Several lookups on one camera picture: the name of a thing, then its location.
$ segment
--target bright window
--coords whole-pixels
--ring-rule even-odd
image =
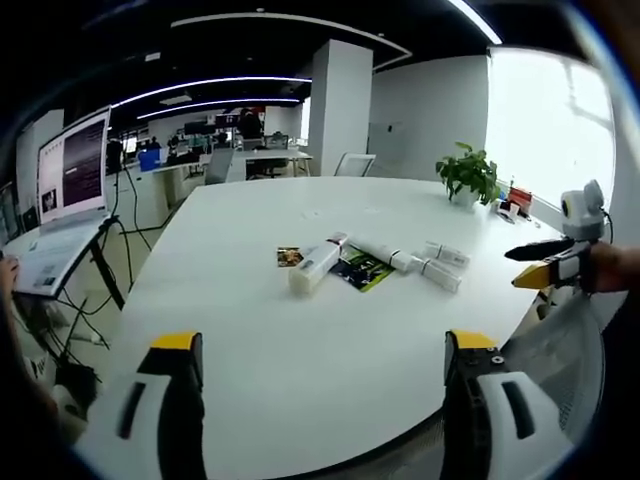
[[[309,139],[309,116],[311,115],[311,97],[305,99],[302,104],[302,125],[300,126],[300,138]]]
[[[124,151],[127,153],[133,153],[136,151],[136,145],[138,143],[138,137],[129,137],[124,141]]]
[[[485,148],[498,177],[554,207],[595,178],[611,201],[611,102],[593,67],[559,55],[492,48]]]

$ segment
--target hand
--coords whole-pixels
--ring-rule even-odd
[[[619,292],[629,289],[628,277],[624,272],[624,250],[596,243],[589,255],[590,270],[593,272],[594,292]]]
[[[5,299],[11,300],[11,292],[15,286],[19,269],[18,259],[15,257],[6,257],[0,260],[0,290]]]

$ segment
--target white chair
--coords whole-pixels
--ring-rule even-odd
[[[214,149],[204,176],[205,185],[216,185],[227,180],[227,173],[233,160],[232,148]]]
[[[375,155],[347,152],[340,159],[334,177],[366,177],[375,159]]]

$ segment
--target green leaves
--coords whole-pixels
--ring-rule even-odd
[[[469,153],[473,152],[473,147],[471,145],[467,145],[466,143],[456,142],[456,145],[460,148],[464,148]]]
[[[465,185],[472,192],[480,194],[480,202],[483,205],[498,198],[500,194],[500,189],[496,186],[498,165],[494,162],[487,164],[487,152],[484,150],[474,152],[471,145],[462,142],[455,142],[455,144],[465,150],[461,158],[446,156],[442,161],[436,162],[436,173],[446,185],[449,200],[453,195],[460,193]]]

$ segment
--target small white bottle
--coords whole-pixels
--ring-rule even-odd
[[[423,262],[420,274],[452,293],[458,291],[462,281],[460,277],[448,270],[442,263],[433,259],[427,259]]]
[[[289,288],[296,295],[313,292],[320,280],[340,259],[342,245],[347,241],[344,233],[335,233],[318,245],[309,256],[289,270]]]
[[[416,261],[419,261],[413,255],[402,250],[391,248],[388,245],[375,244],[360,237],[349,237],[349,243],[358,250],[376,257],[381,262],[387,263],[403,273],[413,270]]]
[[[455,267],[466,267],[471,261],[471,258],[460,250],[434,242],[426,242],[422,253],[422,259],[426,260],[427,258],[440,260],[441,262],[448,263]]]

